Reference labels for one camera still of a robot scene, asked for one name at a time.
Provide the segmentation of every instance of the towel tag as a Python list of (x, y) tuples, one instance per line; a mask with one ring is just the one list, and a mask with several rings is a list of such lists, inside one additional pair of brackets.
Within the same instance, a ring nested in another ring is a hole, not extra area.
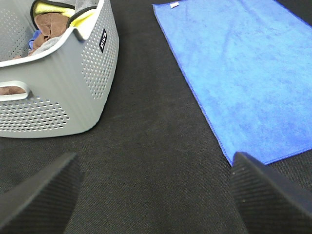
[(107, 34), (106, 34), (106, 30), (103, 29), (101, 41), (99, 42), (99, 47), (100, 47), (102, 53), (104, 51), (104, 47), (105, 47), (106, 41), (107, 41)]
[(176, 2), (173, 2), (173, 3), (170, 3), (170, 7), (171, 8), (174, 8), (176, 6), (179, 6), (180, 4), (176, 1)]

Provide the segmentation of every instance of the basket handle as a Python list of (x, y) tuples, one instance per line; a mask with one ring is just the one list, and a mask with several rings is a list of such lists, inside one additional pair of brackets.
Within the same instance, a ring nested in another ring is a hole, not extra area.
[(0, 101), (14, 101), (14, 100), (21, 100), (28, 97), (30, 93), (30, 89), (24, 82), (13, 80), (7, 82), (0, 82), (0, 87), (7, 87), (7, 86), (17, 86), (23, 90), (25, 93), (22, 94), (11, 94), (11, 95), (0, 95)]

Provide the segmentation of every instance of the gray cloth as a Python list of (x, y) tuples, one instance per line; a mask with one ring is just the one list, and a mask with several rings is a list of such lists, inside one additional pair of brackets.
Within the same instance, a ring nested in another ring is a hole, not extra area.
[(88, 7), (94, 7), (98, 5), (99, 0), (77, 0), (75, 5), (75, 12), (80, 12)]
[(55, 3), (64, 3), (67, 5), (75, 6), (76, 0), (49, 0), (49, 2), (55, 2)]
[(42, 44), (41, 47), (39, 47), (37, 50), (35, 50), (31, 55), (37, 55), (37, 54), (42, 53), (43, 51), (50, 49), (52, 46), (54, 46), (59, 41), (59, 39), (61, 37), (62, 36), (49, 39), (44, 44)]

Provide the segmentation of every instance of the folded clothes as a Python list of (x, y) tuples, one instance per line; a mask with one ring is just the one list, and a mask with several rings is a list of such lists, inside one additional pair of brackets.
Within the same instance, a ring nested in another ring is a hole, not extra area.
[(37, 39), (37, 37), (39, 37), (40, 34), (41, 34), (40, 30), (37, 30), (37, 31), (34, 32), (33, 38), (31, 38), (28, 41), (28, 45), (29, 45), (30, 49), (34, 49), (34, 40)]
[(32, 5), (32, 19), (39, 14), (58, 12), (69, 17), (67, 27), (76, 27), (82, 39), (88, 38), (90, 27), (96, 22), (94, 12), (98, 0), (36, 0)]
[(23, 94), (25, 90), (17, 86), (0, 87), (0, 95)]
[(51, 38), (59, 37), (66, 31), (68, 17), (60, 13), (47, 13), (36, 16), (35, 22), (41, 34), (34, 41), (33, 50), (37, 50)]
[(34, 50), (33, 52), (31, 52), (30, 55), (37, 55), (37, 54), (42, 53), (43, 51), (50, 49), (59, 41), (60, 38), (61, 36), (49, 39), (44, 44), (42, 44), (42, 46), (39, 47), (37, 50)]

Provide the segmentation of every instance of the blue microfiber towel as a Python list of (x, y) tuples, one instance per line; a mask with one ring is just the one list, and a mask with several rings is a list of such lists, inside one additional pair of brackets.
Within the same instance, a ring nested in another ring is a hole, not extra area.
[(30, 49), (34, 49), (34, 40), (37, 39), (37, 37), (39, 37), (39, 35), (41, 34), (41, 31), (40, 30), (36, 30), (34, 32), (34, 35), (33, 35), (33, 38), (31, 38), (29, 41), (28, 41), (28, 45), (29, 45), (29, 48)]
[(312, 147), (312, 29), (274, 0), (154, 5), (227, 160), (268, 164)]

